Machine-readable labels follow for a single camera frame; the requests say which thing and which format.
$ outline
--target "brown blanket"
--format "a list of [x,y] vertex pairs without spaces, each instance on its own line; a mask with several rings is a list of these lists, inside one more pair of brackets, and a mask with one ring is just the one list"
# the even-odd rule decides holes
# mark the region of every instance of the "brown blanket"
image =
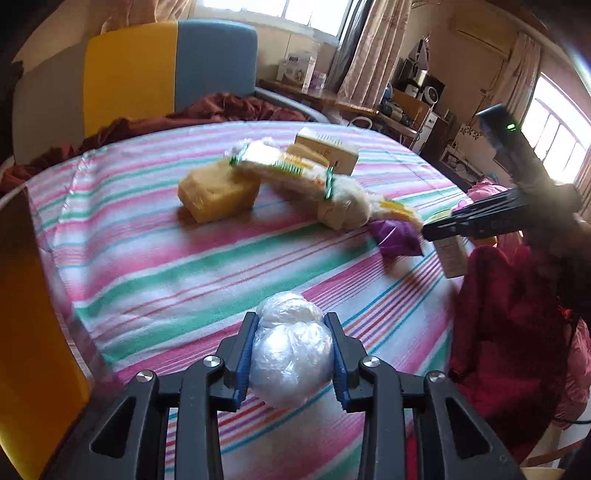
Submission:
[[0,181],[0,196],[53,165],[120,140],[191,125],[254,120],[304,122],[307,118],[303,113],[275,106],[255,97],[241,98],[231,93],[214,93],[198,100],[182,112],[164,117],[142,120],[118,118],[97,134],[85,138],[78,148],[67,144],[53,147],[28,165],[10,167]]

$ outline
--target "striped bedsheet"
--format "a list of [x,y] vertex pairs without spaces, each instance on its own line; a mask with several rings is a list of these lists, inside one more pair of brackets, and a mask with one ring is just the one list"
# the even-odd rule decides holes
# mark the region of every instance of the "striped bedsheet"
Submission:
[[[238,331],[245,312],[295,290],[337,312],[345,332],[404,372],[446,361],[453,292],[430,244],[423,257],[382,258],[366,228],[337,233],[296,194],[263,186],[253,211],[196,225],[178,181],[244,138],[293,141],[304,124],[231,122],[146,135],[92,151],[28,182],[43,237],[76,313],[119,377],[185,369]],[[313,125],[360,147],[353,176],[423,219],[464,194],[421,158],[372,131]],[[176,414],[166,470],[174,474]],[[332,387],[302,408],[273,410],[248,395],[219,414],[226,479],[355,478],[363,415]]]

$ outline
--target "window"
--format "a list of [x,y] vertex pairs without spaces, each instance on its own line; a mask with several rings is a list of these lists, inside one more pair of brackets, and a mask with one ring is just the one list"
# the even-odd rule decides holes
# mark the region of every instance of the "window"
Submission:
[[591,144],[591,124],[545,76],[538,79],[521,131],[551,178],[574,180]]
[[209,8],[283,18],[340,37],[352,0],[202,0]]

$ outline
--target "blue gripper pad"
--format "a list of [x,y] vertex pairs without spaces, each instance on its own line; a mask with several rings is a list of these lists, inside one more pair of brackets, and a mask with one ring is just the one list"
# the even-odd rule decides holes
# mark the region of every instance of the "blue gripper pad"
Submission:
[[[246,327],[248,326],[248,324],[245,324],[245,322],[249,322],[250,326],[248,331],[243,332],[243,328],[246,330]],[[234,345],[234,348],[236,348],[239,346],[239,342],[244,342],[240,360],[238,361],[238,365],[236,367],[235,392],[232,398],[233,405],[236,409],[240,408],[240,404],[246,398],[246,392],[248,390],[248,378],[251,373],[252,341],[255,338],[258,323],[258,315],[254,312],[248,312],[244,317],[242,327],[238,332],[236,343]]]
[[335,388],[336,399],[343,407],[343,410],[347,410],[350,406],[351,398],[347,388],[347,369],[345,368],[343,355],[341,354],[339,348],[339,344],[342,343],[341,338],[344,338],[345,334],[342,327],[340,328],[340,332],[335,332],[335,329],[329,320],[329,314],[324,316],[324,324],[328,327],[330,333],[333,336],[333,352],[335,354],[335,364],[333,367],[333,386]]

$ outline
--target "air conditioner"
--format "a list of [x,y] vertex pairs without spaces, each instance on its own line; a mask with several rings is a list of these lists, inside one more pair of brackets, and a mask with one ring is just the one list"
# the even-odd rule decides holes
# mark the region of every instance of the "air conditioner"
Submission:
[[487,8],[458,8],[454,14],[456,32],[468,40],[478,42],[504,59],[509,57],[515,43],[515,25]]

